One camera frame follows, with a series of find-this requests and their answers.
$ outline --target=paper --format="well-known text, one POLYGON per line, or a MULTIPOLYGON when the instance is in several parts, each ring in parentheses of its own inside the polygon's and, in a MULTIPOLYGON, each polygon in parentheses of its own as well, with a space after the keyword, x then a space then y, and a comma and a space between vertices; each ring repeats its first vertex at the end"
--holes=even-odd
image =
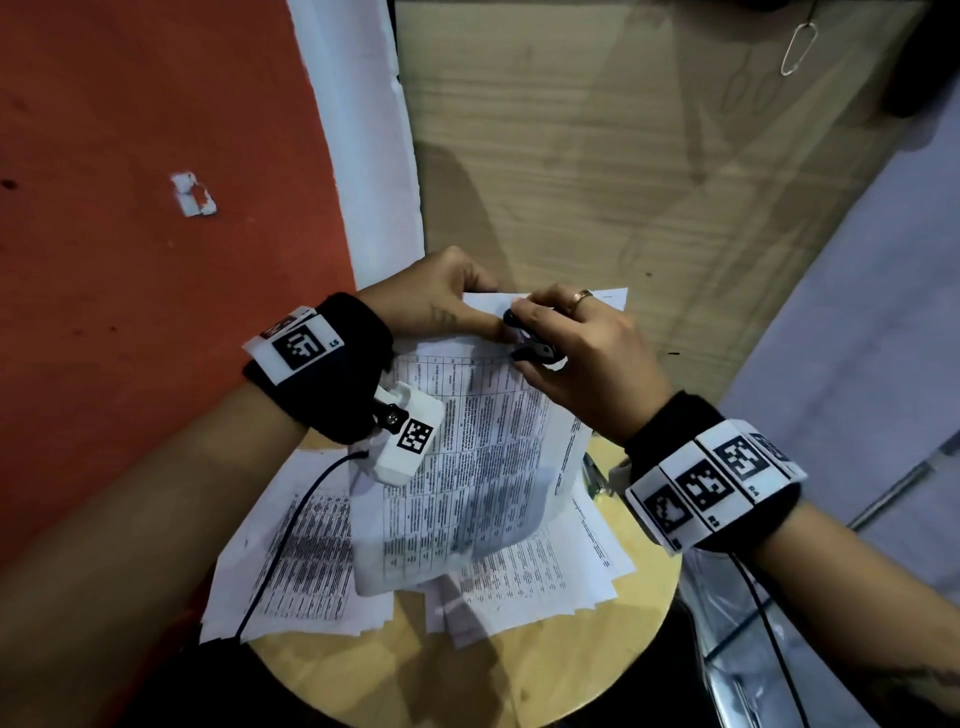
MULTIPOLYGON (((598 291, 622 308, 626 289, 598 291)), ((466 294, 502 315, 514 294, 466 294)), ((409 588, 530 536, 569 500, 590 430, 532 389, 511 347, 472 337, 397 344, 394 376, 444 402, 431 452, 404 487, 351 489, 357 590, 409 588)))
MULTIPOLYGON (((234 635, 300 499, 344 454, 296 450, 276 473, 217 560, 201 642, 234 635)), ((393 594, 355 592, 348 468, 345 463, 331 473, 301 512, 244 640, 291 630, 359 635, 393 617, 393 594)))
MULTIPOLYGON (((423 585, 443 600, 446 630, 463 647, 507 629, 616 598, 612 580, 634 571, 589 499, 582 476, 572 501, 529 539, 423 585)), ((438 628, 427 610, 427 631, 438 628)))

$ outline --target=black cable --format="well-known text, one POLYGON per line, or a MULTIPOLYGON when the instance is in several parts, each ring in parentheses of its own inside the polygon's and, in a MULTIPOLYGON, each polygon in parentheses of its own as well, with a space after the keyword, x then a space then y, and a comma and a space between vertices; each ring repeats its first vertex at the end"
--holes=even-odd
MULTIPOLYGON (((760 596, 756 593, 754 582, 750 580, 750 574, 747 573, 747 570, 744 569, 743 564, 740 563, 740 560, 736 558, 736 556, 731 554, 730 558, 736 570, 740 572, 740 576, 742 576, 744 582, 746 582, 747 589, 750 590, 750 596, 754 598, 754 604, 756 604, 759 609, 760 596)), ((770 620, 767 618, 767 613, 763 609, 760 609, 760 618, 763 620, 764 629, 767 630, 767 637, 770 638, 770 645, 774 648, 774 654, 777 655, 777 662, 780 663, 780 669, 783 671, 786 687, 790 689, 790 695, 793 697, 793 702, 797 706, 797 713, 800 714, 800 722, 804 725, 804 728, 810 728, 810 721, 806 717, 806 710, 804 710, 804 702, 800 699, 797 686, 793 684, 793 675, 790 674, 790 668, 786 666, 786 660, 783 659, 783 653, 780 652, 780 645, 777 643, 774 628, 770 626, 770 620)))
POLYGON ((290 539, 290 534, 294 532, 294 526, 297 525, 297 520, 300 518, 300 513, 310 501, 310 498, 313 496, 313 492, 317 490, 317 486, 324 482, 324 478, 333 473, 333 471, 346 463, 348 460, 362 460, 369 455, 370 453, 366 450, 358 450, 356 452, 351 452, 348 455, 344 455, 337 462, 327 468, 320 477, 313 481, 313 485, 307 489, 306 494, 300 499, 300 503, 297 505, 297 510, 294 511, 294 515, 287 523, 286 530, 283 531, 283 536, 280 538, 280 543, 276 547, 276 553, 274 554, 273 561, 270 562, 270 567, 267 569, 267 573, 264 575, 263 581, 260 583, 260 588, 257 590, 253 601, 250 603, 250 607, 247 609, 247 614, 243 616, 243 621, 240 622, 240 626, 237 627, 236 634, 233 635, 235 640, 239 640, 240 635, 242 635, 244 629, 247 628, 247 622, 249 622, 250 617, 253 616, 253 610, 256 609, 256 605, 260 603, 260 597, 262 597, 263 593, 267 591, 267 585, 270 584, 271 579, 274 578, 276 565, 280 563, 280 557, 283 555, 283 549, 287 546, 287 541, 290 539))

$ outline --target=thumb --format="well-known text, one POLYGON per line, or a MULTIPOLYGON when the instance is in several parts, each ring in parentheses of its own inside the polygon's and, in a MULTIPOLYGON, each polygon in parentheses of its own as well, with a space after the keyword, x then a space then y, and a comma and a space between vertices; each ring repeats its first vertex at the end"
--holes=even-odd
POLYGON ((516 370, 519 371, 527 384, 536 390, 543 392, 552 401, 560 406, 564 406, 564 389, 561 386, 561 372, 554 372, 547 369, 542 364, 532 361, 514 362, 516 370))
POLYGON ((451 308, 457 317, 457 330, 462 333, 508 344, 515 341, 510 328, 499 317, 478 311, 463 301, 457 301, 451 308))

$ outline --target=white sensor device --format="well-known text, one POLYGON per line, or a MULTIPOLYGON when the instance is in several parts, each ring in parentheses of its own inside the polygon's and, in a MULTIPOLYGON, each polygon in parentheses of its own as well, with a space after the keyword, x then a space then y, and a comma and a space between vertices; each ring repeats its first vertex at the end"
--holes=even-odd
POLYGON ((381 432, 370 440, 370 457, 359 461, 374 480, 403 486, 414 476, 444 422, 444 403, 398 381, 373 396, 381 432))

